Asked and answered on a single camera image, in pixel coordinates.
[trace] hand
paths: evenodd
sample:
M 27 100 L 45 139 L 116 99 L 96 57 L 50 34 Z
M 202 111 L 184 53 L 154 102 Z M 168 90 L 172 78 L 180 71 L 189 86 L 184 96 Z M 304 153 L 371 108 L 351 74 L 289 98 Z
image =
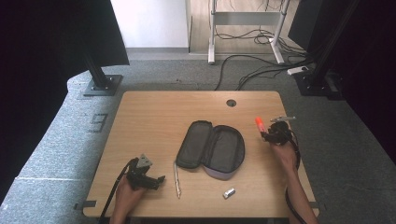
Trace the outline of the hand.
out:
M 144 188 L 132 189 L 124 175 L 116 191 L 116 205 L 110 224 L 124 223 L 125 218 L 137 206 L 146 190 Z
M 297 156 L 291 142 L 287 142 L 283 146 L 270 143 L 271 149 L 274 151 L 277 159 L 282 164 L 284 171 L 288 174 L 290 171 L 296 171 Z

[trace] white wall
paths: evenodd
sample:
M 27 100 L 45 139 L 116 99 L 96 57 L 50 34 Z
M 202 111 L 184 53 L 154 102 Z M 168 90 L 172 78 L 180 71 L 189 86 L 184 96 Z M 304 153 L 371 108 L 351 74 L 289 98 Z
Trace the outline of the white wall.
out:
M 111 0 L 125 48 L 187 48 L 190 0 Z

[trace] pen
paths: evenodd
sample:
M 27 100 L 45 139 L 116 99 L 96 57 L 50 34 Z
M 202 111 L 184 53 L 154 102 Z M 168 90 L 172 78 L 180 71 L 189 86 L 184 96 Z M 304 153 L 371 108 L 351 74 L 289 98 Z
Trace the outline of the pen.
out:
M 176 181 L 177 197 L 180 198 L 181 190 L 180 190 L 180 186 L 178 185 L 178 176 L 177 176 L 177 165 L 176 165 L 176 162 L 174 163 L 174 168 L 175 168 L 175 181 Z

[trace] white desk leg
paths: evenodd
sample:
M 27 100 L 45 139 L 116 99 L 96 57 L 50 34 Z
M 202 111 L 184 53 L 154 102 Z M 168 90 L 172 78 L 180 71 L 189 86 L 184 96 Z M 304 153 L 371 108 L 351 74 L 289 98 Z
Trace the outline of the white desk leg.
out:
M 207 53 L 209 64 L 215 63 L 215 14 L 216 0 L 212 0 L 212 9 L 210 10 L 209 52 Z
M 290 0 L 285 1 L 285 3 L 284 3 L 285 5 L 282 8 L 282 11 L 280 13 L 279 22 L 277 23 L 274 38 L 269 39 L 271 42 L 271 48 L 273 49 L 277 63 L 285 62 L 283 60 L 282 54 L 280 53 L 279 46 L 277 45 L 277 40 L 279 39 L 280 32 L 282 31 L 283 22 L 285 21 L 286 14 L 288 12 L 289 2 L 290 2 Z

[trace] light wood table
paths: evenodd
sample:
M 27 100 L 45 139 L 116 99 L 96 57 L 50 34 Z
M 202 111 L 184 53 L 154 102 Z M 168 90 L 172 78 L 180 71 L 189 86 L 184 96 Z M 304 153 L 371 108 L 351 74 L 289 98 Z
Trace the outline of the light wood table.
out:
M 229 100 L 235 100 L 236 105 L 228 106 Z M 270 119 L 285 115 L 275 91 L 125 92 L 87 198 L 96 201 L 96 206 L 85 207 L 83 212 L 87 217 L 99 217 L 121 169 L 144 153 L 153 162 L 147 175 L 166 178 L 158 190 L 146 192 L 130 216 L 287 217 L 285 178 L 255 124 L 257 116 L 268 126 Z M 195 170 L 178 168 L 182 191 L 178 199 L 173 163 L 188 128 L 196 120 L 237 129 L 245 140 L 246 157 L 227 181 L 210 177 L 202 166 Z M 299 176 L 308 200 L 314 202 L 303 163 Z M 236 193 L 225 200 L 222 194 L 230 188 L 235 188 Z M 112 214 L 114 198 L 107 217 Z

